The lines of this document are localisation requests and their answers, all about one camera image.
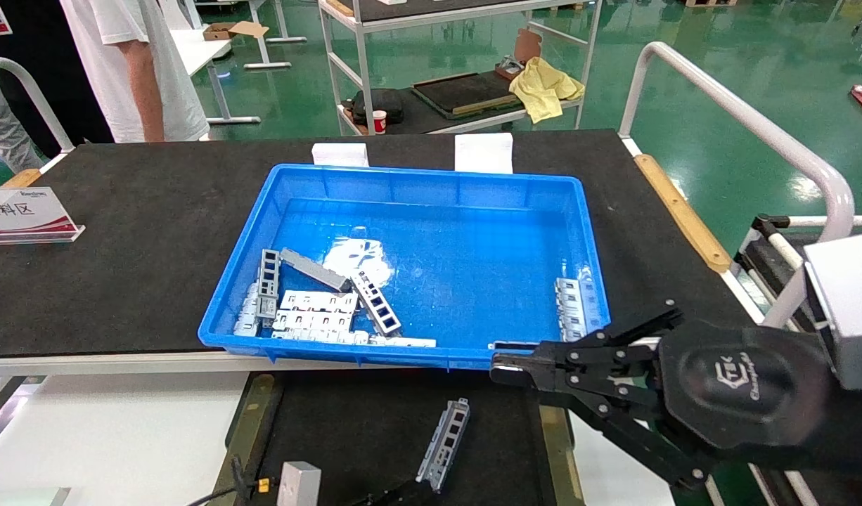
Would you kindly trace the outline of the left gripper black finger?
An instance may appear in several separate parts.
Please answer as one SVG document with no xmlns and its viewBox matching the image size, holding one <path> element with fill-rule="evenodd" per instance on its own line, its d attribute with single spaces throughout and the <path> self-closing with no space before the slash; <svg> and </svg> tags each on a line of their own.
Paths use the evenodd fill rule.
<svg viewBox="0 0 862 506">
<path fill-rule="evenodd" d="M 432 488 L 426 481 L 403 481 L 382 493 L 370 494 L 364 505 L 427 505 L 432 500 Z"/>
</svg>

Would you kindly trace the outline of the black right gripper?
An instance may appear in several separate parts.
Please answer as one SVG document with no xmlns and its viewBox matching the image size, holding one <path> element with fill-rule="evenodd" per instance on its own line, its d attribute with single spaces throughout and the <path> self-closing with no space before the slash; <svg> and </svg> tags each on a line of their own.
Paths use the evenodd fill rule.
<svg viewBox="0 0 862 506">
<path fill-rule="evenodd" d="M 697 459 L 862 478 L 862 391 L 840 385 L 820 337 L 703 320 L 678 327 L 683 312 L 671 304 L 650 315 L 633 327 L 605 327 L 576 342 L 540 342 L 527 353 L 498 351 L 490 379 L 534 390 L 541 406 L 572 411 L 681 490 L 705 485 L 708 466 Z M 640 343 L 646 337 L 663 337 L 658 429 L 695 457 L 639 423 L 633 401 L 605 378 L 646 371 L 657 355 Z"/>
</svg>

